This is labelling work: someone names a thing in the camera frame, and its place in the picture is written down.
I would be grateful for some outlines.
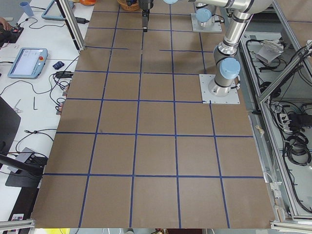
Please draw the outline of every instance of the brown square tile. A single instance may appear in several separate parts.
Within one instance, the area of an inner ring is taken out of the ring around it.
[[[93,11],[118,11],[119,4],[112,0],[98,0],[94,5]]]
[[[117,28],[142,29],[142,14],[120,12]]]
[[[182,228],[228,227],[220,179],[180,178],[179,191]]]
[[[178,1],[177,3],[171,5],[171,14],[189,15],[194,12],[195,12],[194,3],[191,3],[188,1]]]
[[[130,197],[130,177],[90,177],[81,227],[128,227]]]
[[[87,46],[112,47],[114,29],[88,28],[84,41]]]
[[[94,133],[97,129],[100,106],[100,101],[66,100],[58,131]]]
[[[209,106],[201,103],[176,103],[176,131],[181,135],[212,135]]]
[[[307,30],[308,28],[312,28],[312,22],[288,22],[288,24],[295,34],[300,46],[305,46],[307,40],[312,38],[311,30]]]
[[[219,176],[213,137],[178,137],[179,175]]]
[[[167,102],[141,102],[138,132],[145,134],[174,134],[174,106]]]
[[[312,21],[311,9],[312,2],[310,0],[285,1],[277,0],[286,20],[291,21]]]
[[[165,3],[163,0],[154,0],[154,7],[152,8],[152,13],[170,13],[170,5]]]
[[[144,34],[144,49],[171,50],[171,33],[167,31],[149,31]]]
[[[135,133],[136,101],[104,101],[99,123],[100,133]]]
[[[91,172],[132,174],[135,136],[98,135]]]
[[[174,136],[138,136],[136,175],[176,175]]]
[[[199,33],[172,32],[174,50],[197,50],[201,51]]]
[[[110,54],[110,49],[87,48],[81,51],[76,70],[106,72]]]
[[[172,75],[143,74],[141,100],[173,100]]]
[[[171,51],[144,49],[142,71],[145,73],[172,73]]]
[[[212,105],[216,135],[252,136],[247,110],[239,105]]]
[[[174,73],[203,74],[204,62],[201,52],[174,52]]]
[[[223,176],[263,176],[253,138],[217,138]]]
[[[263,179],[223,179],[223,187],[231,228],[270,228],[274,214]]]
[[[109,70],[114,72],[140,72],[140,50],[113,50]]]
[[[78,227],[86,181],[86,176],[44,175],[31,214],[36,228]]]
[[[75,72],[68,98],[102,98],[106,73]]]
[[[216,74],[215,59],[213,53],[204,53],[205,68],[207,74]]]
[[[89,28],[115,28],[117,21],[116,12],[93,12]]]
[[[139,74],[110,73],[107,77],[105,99],[138,99]]]
[[[215,47],[223,41],[224,33],[201,33],[203,51],[213,52]]]
[[[140,50],[142,47],[142,31],[117,29],[114,47]]]
[[[171,15],[172,30],[192,32],[192,21],[190,15]]]
[[[93,134],[56,134],[45,172],[88,173],[94,137]]]
[[[199,76],[175,75],[175,99],[177,101],[202,101]]]
[[[148,29],[170,30],[170,15],[150,14]]]
[[[176,178],[135,178],[132,227],[179,227]]]

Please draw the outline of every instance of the blue cup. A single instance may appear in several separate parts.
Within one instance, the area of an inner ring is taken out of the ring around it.
[[[31,9],[30,5],[28,2],[26,1],[22,1],[20,4],[20,7],[24,10],[24,12],[26,13],[26,15],[28,15],[28,17],[32,17],[34,16],[34,12]]]

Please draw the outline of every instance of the light blue joint cap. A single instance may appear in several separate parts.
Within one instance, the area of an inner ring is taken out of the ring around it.
[[[199,22],[207,22],[208,20],[210,20],[212,17],[212,14],[210,12],[210,10],[206,9],[206,8],[200,8],[196,11],[196,19]]]
[[[240,64],[234,58],[226,58],[220,65],[220,73],[225,79],[235,79],[240,71]]]
[[[164,0],[165,3],[167,4],[173,4],[176,3],[178,0]]]

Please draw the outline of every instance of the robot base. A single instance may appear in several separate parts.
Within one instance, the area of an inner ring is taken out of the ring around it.
[[[205,104],[240,104],[239,97],[236,89],[231,89],[229,94],[225,97],[216,97],[210,93],[208,85],[212,79],[215,78],[215,75],[210,74],[200,74],[200,89],[201,89],[201,98]]]
[[[196,19],[196,14],[191,14],[192,19],[192,26],[193,26],[193,32],[200,32],[200,33],[222,33],[221,24],[219,22],[215,22],[211,25],[207,25],[205,27],[202,27],[198,24],[198,20]],[[214,16],[214,20],[219,20],[218,16]]]

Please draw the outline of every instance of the dark blue small device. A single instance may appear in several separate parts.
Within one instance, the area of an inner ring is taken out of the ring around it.
[[[55,70],[58,70],[59,68],[61,68],[62,66],[64,66],[65,64],[61,61],[58,61],[56,64],[53,65]]]

